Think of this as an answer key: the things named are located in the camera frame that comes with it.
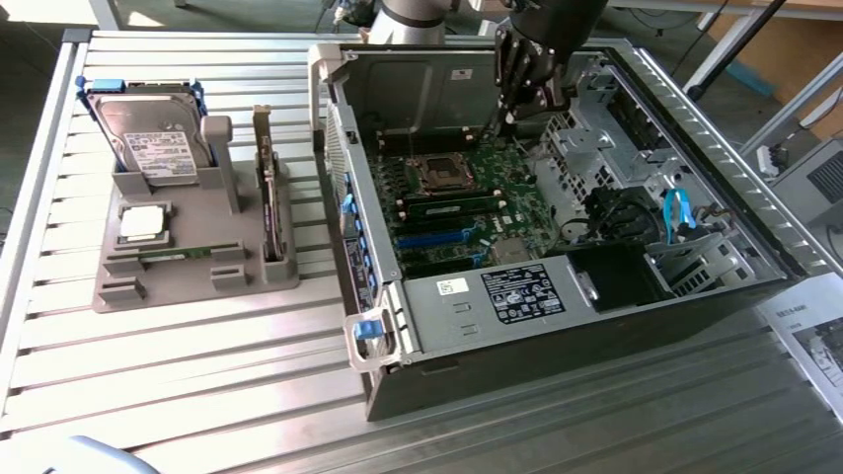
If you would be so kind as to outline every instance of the label sticker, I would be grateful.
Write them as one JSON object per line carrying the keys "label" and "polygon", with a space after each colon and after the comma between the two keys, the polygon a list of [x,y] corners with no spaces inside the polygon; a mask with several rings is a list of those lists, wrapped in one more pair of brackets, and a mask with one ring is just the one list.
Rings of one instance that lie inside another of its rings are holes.
{"label": "label sticker", "polygon": [[482,275],[498,321],[512,324],[566,311],[544,265]]}
{"label": "label sticker", "polygon": [[472,79],[472,74],[475,73],[474,69],[455,69],[451,71],[451,80],[452,81],[468,81]]}
{"label": "label sticker", "polygon": [[436,281],[436,286],[439,287],[440,296],[463,293],[470,290],[470,284],[464,278],[443,279],[442,281]]}
{"label": "label sticker", "polygon": [[183,131],[124,134],[135,161],[147,178],[196,174],[194,155]]}

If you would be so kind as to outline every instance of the floor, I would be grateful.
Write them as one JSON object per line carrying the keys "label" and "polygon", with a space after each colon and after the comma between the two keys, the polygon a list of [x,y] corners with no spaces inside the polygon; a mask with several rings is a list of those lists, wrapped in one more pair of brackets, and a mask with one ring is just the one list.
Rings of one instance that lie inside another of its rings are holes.
{"label": "floor", "polygon": [[[448,18],[448,27],[460,34],[474,34],[480,15],[463,2],[458,14]],[[39,23],[46,12],[27,20],[27,14],[12,6],[16,0],[0,0],[0,241],[11,219],[10,209],[15,206],[20,182],[44,97],[48,90],[58,46],[64,28],[79,25]],[[176,31],[238,31],[238,32],[328,32],[332,28],[332,12],[316,27],[322,2],[318,0],[192,0],[184,9],[172,6],[170,0],[122,0],[120,13],[132,29],[170,29]],[[74,20],[94,23],[86,0],[62,0],[63,9],[72,7]],[[644,46],[672,70],[698,35],[695,21],[686,13],[636,12],[608,9],[598,26],[595,36],[627,37]],[[54,15],[68,21],[67,15]],[[343,26],[344,32],[354,28]],[[706,37],[691,52],[676,73],[682,83],[714,47]],[[781,104],[752,92],[731,76],[718,78],[700,106],[720,127],[735,146],[752,135],[767,119],[779,110]],[[815,140],[803,134],[791,144],[791,155],[798,156],[814,145]]]}

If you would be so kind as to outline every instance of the circuit board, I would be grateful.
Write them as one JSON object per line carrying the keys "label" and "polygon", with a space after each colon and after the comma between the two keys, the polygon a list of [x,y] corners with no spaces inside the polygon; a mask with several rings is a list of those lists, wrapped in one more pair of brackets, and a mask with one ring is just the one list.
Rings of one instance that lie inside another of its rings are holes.
{"label": "circuit board", "polygon": [[558,235],[515,143],[371,158],[392,248],[408,278],[527,261]]}

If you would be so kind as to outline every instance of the slatted metal surface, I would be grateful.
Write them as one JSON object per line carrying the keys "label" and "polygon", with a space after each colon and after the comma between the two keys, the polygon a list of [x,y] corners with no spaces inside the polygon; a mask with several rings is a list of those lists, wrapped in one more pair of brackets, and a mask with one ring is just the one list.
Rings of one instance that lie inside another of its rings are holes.
{"label": "slatted metal surface", "polygon": [[234,159],[254,156],[252,105],[272,105],[304,281],[91,311],[114,158],[66,95],[0,359],[0,456],[50,458],[51,439],[90,435],[179,474],[839,472],[838,422],[751,314],[676,346],[366,422],[306,125],[316,40],[354,38],[108,32],[79,46],[72,75],[199,78],[211,114],[235,124]]}

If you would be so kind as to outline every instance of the blue latch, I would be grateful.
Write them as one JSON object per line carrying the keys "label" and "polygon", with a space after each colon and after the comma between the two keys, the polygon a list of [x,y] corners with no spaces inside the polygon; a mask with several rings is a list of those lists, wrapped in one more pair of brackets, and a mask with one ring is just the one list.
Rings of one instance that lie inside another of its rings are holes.
{"label": "blue latch", "polygon": [[352,211],[352,204],[354,203],[355,203],[355,195],[348,193],[346,195],[346,198],[343,199],[343,204],[340,205],[340,209],[343,210],[343,212],[351,212]]}
{"label": "blue latch", "polygon": [[664,196],[663,209],[664,225],[668,230],[668,244],[674,243],[674,198],[678,198],[680,202],[680,223],[686,223],[691,229],[696,227],[696,221],[694,220],[694,215],[690,210],[690,201],[687,200],[686,190],[682,188],[668,190],[668,193]]}
{"label": "blue latch", "polygon": [[127,83],[123,82],[123,79],[94,79],[94,84],[91,85],[91,92],[123,93],[126,91],[127,91]]}
{"label": "blue latch", "polygon": [[383,336],[383,324],[380,321],[360,321],[355,324],[355,339],[376,339]]}

